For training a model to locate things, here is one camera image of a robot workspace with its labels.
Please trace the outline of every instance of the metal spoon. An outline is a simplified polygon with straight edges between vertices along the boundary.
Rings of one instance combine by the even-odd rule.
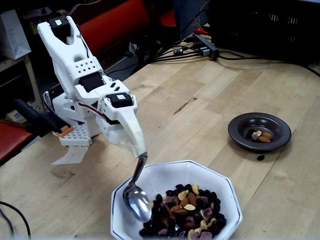
[[[151,206],[145,191],[136,185],[136,181],[146,164],[147,158],[147,152],[139,156],[132,180],[123,191],[123,200],[126,207],[131,211],[136,219],[143,223],[148,222],[151,218]]]

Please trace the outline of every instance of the table surface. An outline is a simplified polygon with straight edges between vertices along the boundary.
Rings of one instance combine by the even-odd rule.
[[[319,77],[270,60],[202,57],[149,64],[125,84],[138,99],[147,163],[191,159],[231,179],[243,213],[233,239],[320,237]],[[283,119],[289,144],[263,161],[236,145],[228,123],[248,112]],[[33,236],[111,237],[112,191],[137,160],[100,134],[80,164],[52,165],[67,150],[50,133],[7,162],[0,199],[24,213]],[[26,234],[20,217],[4,211]],[[9,236],[3,219],[0,229]]]

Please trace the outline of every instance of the trail mix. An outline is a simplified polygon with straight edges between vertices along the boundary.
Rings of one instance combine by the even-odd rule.
[[[254,129],[250,129],[245,134],[245,138],[251,139],[253,142],[258,143],[270,143],[272,137],[272,134],[269,132],[261,132],[259,130],[255,131]]]
[[[217,194],[199,189],[197,184],[175,187],[150,201],[151,219],[143,224],[140,236],[211,240],[219,234],[227,220],[219,213]]]

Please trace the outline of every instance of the bowl rim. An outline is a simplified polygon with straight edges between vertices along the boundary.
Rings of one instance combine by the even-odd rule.
[[[203,169],[205,169],[205,170],[208,170],[208,171],[210,171],[210,172],[212,172],[212,173],[214,173],[214,174],[216,174],[216,175],[224,178],[224,179],[228,182],[229,187],[230,187],[231,192],[232,192],[232,195],[233,195],[233,199],[234,199],[235,205],[236,205],[236,209],[237,209],[237,212],[238,212],[238,219],[237,219],[237,221],[235,222],[235,224],[232,226],[232,228],[230,229],[230,231],[224,236],[224,238],[223,238],[222,240],[228,239],[228,238],[230,237],[230,235],[236,230],[236,228],[238,227],[238,225],[241,223],[241,221],[242,221],[242,219],[243,219],[243,215],[242,215],[242,212],[241,212],[241,209],[240,209],[240,206],[239,206],[239,202],[238,202],[238,199],[237,199],[237,196],[236,196],[236,193],[235,193],[235,189],[234,189],[234,187],[233,187],[233,185],[232,185],[232,183],[231,183],[231,180],[230,180],[228,177],[226,177],[226,176],[224,176],[224,175],[222,175],[222,174],[220,174],[220,173],[218,173],[218,172],[216,172],[216,171],[214,171],[214,170],[212,170],[212,169],[210,169],[210,168],[208,168],[208,167],[206,167],[206,166],[203,166],[203,165],[201,165],[201,164],[199,164],[199,163],[197,163],[197,162],[195,162],[195,161],[193,161],[193,160],[179,160],[179,161],[167,161],[167,162],[152,163],[152,164],[145,165],[145,166],[143,167],[143,169],[148,168],[148,167],[152,167],[152,166],[156,166],[156,165],[178,164],[178,163],[192,163],[192,164],[195,164],[195,165],[197,165],[197,166],[199,166],[199,167],[201,167],[201,168],[203,168]],[[132,176],[129,177],[127,180],[125,180],[122,184],[120,184],[120,185],[112,192],[112,195],[111,195],[111,221],[110,221],[110,224],[111,224],[110,228],[111,228],[111,229],[110,229],[110,230],[111,230],[111,234],[112,234],[114,237],[117,237],[118,239],[121,239],[121,240],[125,240],[125,239],[122,238],[122,237],[121,237],[118,233],[116,233],[115,230],[114,230],[114,216],[115,216],[115,215],[114,215],[114,207],[115,207],[115,200],[116,200],[117,191],[118,191],[123,185],[125,185],[129,180],[131,180],[131,179],[132,179]]]
[[[283,129],[283,135],[277,141],[271,141],[269,143],[253,142],[243,138],[237,131],[238,121],[245,120],[249,117],[264,118],[276,122]],[[285,121],[277,116],[263,112],[247,112],[236,116],[228,125],[228,133],[238,145],[255,151],[271,151],[281,148],[290,141],[292,136],[291,129]]]

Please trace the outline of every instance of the white bowl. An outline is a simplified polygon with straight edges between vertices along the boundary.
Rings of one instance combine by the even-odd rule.
[[[111,234],[121,240],[142,240],[139,231],[144,227],[128,211],[123,191],[131,177],[117,187],[111,196]],[[136,182],[149,200],[155,200],[157,194],[165,195],[167,190],[174,190],[178,184],[198,184],[200,189],[215,192],[221,200],[220,213],[226,219],[226,225],[214,238],[226,240],[236,230],[243,219],[235,190],[231,181],[192,160],[182,160],[146,165]]]

